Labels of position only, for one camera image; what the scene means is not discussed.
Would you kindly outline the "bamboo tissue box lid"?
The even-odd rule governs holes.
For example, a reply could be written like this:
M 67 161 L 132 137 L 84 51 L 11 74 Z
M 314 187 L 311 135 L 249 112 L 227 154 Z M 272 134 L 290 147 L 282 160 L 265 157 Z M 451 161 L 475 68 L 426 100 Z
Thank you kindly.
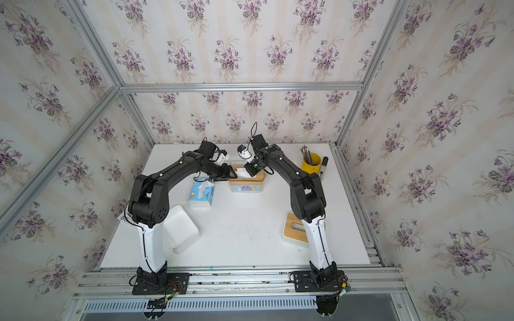
M 259 174 L 257 176 L 252 177 L 251 179 L 233 179 L 231 181 L 263 181 L 263 180 L 265 180 L 265 178 L 266 178 L 266 173 L 262 170 L 261 172 L 259 172 Z

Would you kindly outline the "blue tissue paper pack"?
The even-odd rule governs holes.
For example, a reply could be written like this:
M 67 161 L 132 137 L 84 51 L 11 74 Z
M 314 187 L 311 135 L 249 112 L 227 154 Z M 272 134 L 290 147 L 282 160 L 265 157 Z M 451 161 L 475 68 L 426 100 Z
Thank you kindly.
M 235 173 L 237 179 L 251 179 L 252 175 L 247 171 L 245 167 L 236 167 Z

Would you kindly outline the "clear plastic tissue box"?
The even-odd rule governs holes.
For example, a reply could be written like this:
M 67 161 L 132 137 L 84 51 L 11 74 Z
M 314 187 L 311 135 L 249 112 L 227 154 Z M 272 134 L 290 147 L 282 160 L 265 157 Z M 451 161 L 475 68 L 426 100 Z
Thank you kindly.
M 246 162 L 231 162 L 230 165 L 233 167 L 240 166 L 244 167 Z M 235 193 L 260 193 L 264 190 L 263 181 L 231 181 L 229 180 L 231 190 Z

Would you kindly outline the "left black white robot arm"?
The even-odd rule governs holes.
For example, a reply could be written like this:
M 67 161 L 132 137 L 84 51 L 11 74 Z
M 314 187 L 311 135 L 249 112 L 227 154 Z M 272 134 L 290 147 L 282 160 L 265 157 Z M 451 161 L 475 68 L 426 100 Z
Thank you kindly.
M 163 222 L 169 214 L 169 192 L 188 176 L 204 173 L 209 181 L 235 179 L 226 163 L 228 153 L 207 140 L 199 148 L 187 151 L 170 166 L 151 175 L 136 177 L 125 217 L 139 232 L 141 263 L 137 280 L 151 286 L 167 286 L 167 261 L 163 249 Z

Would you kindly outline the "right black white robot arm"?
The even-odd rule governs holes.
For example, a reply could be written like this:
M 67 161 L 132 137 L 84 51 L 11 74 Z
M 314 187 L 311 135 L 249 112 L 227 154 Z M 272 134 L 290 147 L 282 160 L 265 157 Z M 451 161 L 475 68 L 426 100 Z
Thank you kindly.
M 268 167 L 289 184 L 291 209 L 303 223 L 311 251 L 311 278 L 318 288 L 324 287 L 337 279 L 338 270 L 325 232 L 327 202 L 320 177 L 296 166 L 278 145 L 268 144 L 262 135 L 250 138 L 249 145 L 253 157 L 245 168 L 251 176 Z

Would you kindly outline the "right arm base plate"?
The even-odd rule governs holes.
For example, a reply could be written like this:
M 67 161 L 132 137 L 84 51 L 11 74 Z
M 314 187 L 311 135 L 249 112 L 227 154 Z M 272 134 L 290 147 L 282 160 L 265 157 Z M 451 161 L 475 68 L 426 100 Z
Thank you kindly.
M 340 292 L 347 286 L 348 277 L 342 270 L 325 280 L 314 278 L 310 271 L 294 271 L 289 274 L 289 282 L 293 284 L 294 291 L 305 292 Z

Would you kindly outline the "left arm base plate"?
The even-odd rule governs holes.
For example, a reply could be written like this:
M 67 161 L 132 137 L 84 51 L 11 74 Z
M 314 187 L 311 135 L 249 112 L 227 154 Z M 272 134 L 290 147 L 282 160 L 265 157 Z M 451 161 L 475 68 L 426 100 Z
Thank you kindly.
M 190 276 L 191 274 L 188 273 L 168 273 L 166 276 L 158 276 L 156 283 L 136 276 L 135 282 L 130 282 L 133 287 L 132 295 L 185 294 Z

